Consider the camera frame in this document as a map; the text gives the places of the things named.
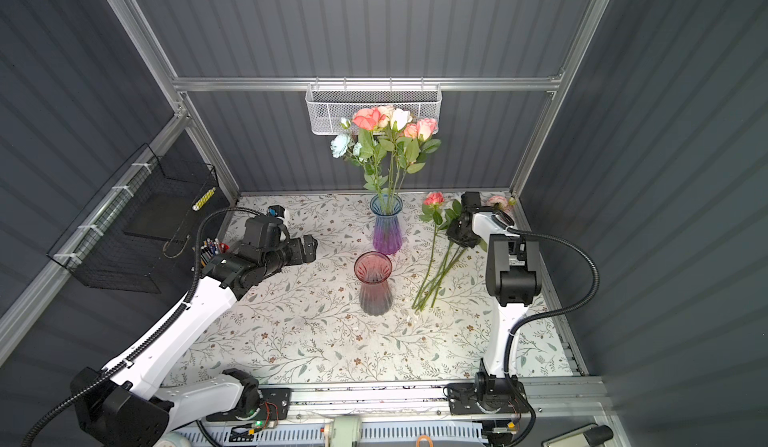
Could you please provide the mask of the white blue rose stem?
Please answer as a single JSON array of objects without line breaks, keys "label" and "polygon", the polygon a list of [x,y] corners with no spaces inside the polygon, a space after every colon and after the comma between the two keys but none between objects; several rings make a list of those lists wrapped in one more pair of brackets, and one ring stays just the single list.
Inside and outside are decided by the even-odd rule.
[{"label": "white blue rose stem", "polygon": [[438,240],[440,238],[444,238],[447,240],[447,247],[443,253],[443,256],[440,260],[440,262],[436,261],[437,265],[442,265],[439,279],[438,279],[438,290],[436,292],[436,296],[427,303],[427,307],[434,307],[437,301],[438,294],[440,293],[442,289],[442,283],[447,277],[448,273],[453,269],[453,267],[458,263],[458,261],[461,259],[463,254],[466,252],[466,248],[462,248],[457,246],[456,244],[449,241],[446,235],[446,230],[448,228],[448,225],[450,222],[454,219],[456,219],[459,215],[462,214],[462,206],[461,203],[458,200],[450,200],[448,201],[445,198],[445,207],[444,207],[444,214],[446,217],[445,224],[443,225],[443,230],[438,234],[437,239],[437,246],[438,246]]}]

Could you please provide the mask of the magenta rose stem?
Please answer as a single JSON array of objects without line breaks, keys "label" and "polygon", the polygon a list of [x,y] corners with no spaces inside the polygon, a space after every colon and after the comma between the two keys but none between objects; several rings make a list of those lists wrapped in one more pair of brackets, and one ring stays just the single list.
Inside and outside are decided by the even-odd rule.
[{"label": "magenta rose stem", "polygon": [[433,233],[427,271],[412,303],[412,308],[417,312],[426,309],[427,303],[436,296],[438,290],[437,285],[442,265],[436,264],[436,247],[438,234],[443,230],[443,225],[446,221],[444,207],[445,197],[441,192],[437,191],[430,192],[422,205],[422,215],[420,216],[420,219],[424,222],[429,222],[432,225]]}]

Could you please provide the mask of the pink grey glass vase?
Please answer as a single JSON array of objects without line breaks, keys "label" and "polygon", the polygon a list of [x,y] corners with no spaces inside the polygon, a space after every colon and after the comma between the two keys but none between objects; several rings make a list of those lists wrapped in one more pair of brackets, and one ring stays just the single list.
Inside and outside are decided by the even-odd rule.
[{"label": "pink grey glass vase", "polygon": [[360,255],[354,263],[354,274],[360,282],[359,302],[364,313],[381,316],[393,304],[389,279],[393,271],[390,258],[378,251]]}]

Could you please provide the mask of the purple blue glass vase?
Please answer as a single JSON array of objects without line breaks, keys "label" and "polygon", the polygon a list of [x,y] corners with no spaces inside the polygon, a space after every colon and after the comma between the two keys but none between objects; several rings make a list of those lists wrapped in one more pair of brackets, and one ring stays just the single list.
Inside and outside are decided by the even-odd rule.
[{"label": "purple blue glass vase", "polygon": [[396,254],[403,245],[399,217],[403,209],[401,197],[375,195],[369,203],[369,208],[375,217],[372,237],[374,249],[388,256]]}]

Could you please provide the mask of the light blue peony flower stem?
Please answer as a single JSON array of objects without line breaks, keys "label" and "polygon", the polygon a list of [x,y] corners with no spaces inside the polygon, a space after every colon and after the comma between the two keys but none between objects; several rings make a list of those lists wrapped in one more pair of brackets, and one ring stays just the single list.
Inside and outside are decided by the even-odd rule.
[{"label": "light blue peony flower stem", "polygon": [[337,134],[330,142],[331,154],[335,159],[342,159],[350,164],[363,167],[366,160],[363,158],[363,145],[358,140],[358,135],[352,132],[357,124],[348,118],[340,119],[342,132]]}]

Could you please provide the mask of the cream pink rose stem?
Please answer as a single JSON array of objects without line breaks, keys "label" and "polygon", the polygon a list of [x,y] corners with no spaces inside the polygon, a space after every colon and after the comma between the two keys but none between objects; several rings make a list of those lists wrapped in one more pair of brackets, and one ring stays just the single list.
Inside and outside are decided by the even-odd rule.
[{"label": "cream pink rose stem", "polygon": [[396,108],[393,113],[391,124],[391,140],[394,145],[392,152],[393,167],[391,168],[391,193],[396,194],[401,184],[402,167],[400,165],[402,155],[402,144],[399,139],[403,136],[405,127],[412,121],[411,112],[402,108]]}]

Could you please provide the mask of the pink peony flower stem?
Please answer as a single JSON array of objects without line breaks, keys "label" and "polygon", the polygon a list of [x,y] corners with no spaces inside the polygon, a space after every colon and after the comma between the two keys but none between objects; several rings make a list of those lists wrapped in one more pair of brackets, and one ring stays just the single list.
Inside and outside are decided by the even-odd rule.
[{"label": "pink peony flower stem", "polygon": [[366,164],[364,188],[377,195],[391,193],[391,178],[385,167],[385,160],[393,150],[388,138],[389,117],[383,107],[369,107],[357,111],[353,121],[358,127],[358,140],[363,145],[362,155]]}]

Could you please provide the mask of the pale pink rose stem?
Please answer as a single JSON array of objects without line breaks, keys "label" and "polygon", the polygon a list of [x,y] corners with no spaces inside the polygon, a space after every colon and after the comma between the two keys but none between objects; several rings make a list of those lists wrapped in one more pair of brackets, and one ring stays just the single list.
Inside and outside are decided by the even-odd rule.
[{"label": "pale pink rose stem", "polygon": [[510,211],[514,204],[515,200],[513,198],[507,198],[503,195],[494,195],[486,203],[487,206],[500,211]]}]

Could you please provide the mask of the pink coral rose stem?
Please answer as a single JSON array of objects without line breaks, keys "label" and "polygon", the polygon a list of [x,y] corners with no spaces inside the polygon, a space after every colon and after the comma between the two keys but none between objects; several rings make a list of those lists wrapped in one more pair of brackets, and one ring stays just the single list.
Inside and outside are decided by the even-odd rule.
[{"label": "pink coral rose stem", "polygon": [[421,171],[428,157],[441,146],[435,137],[438,123],[434,118],[422,118],[407,124],[398,138],[398,165],[408,174]]}]

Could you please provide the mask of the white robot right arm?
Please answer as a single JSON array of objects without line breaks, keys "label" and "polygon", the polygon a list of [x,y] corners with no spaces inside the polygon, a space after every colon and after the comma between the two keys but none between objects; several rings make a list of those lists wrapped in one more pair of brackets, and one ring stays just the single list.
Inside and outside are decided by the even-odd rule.
[{"label": "white robot right arm", "polygon": [[448,238],[461,247],[486,246],[485,285],[491,298],[491,334],[474,380],[474,402],[496,413],[519,401],[515,356],[519,339],[513,328],[524,320],[540,294],[539,242],[520,234],[506,213],[490,207],[472,208],[452,221]]}]

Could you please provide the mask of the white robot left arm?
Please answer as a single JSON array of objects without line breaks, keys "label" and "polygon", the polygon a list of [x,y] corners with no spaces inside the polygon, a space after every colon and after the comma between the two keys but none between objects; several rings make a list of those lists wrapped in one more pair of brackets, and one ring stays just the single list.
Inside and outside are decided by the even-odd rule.
[{"label": "white robot left arm", "polygon": [[154,326],[101,369],[85,368],[73,379],[70,405],[82,431],[105,446],[153,446],[212,414],[244,422],[269,415],[258,380],[235,368],[196,384],[162,385],[198,337],[251,288],[316,259],[317,240],[292,236],[281,207],[246,213],[238,246],[204,255],[191,287]]}]

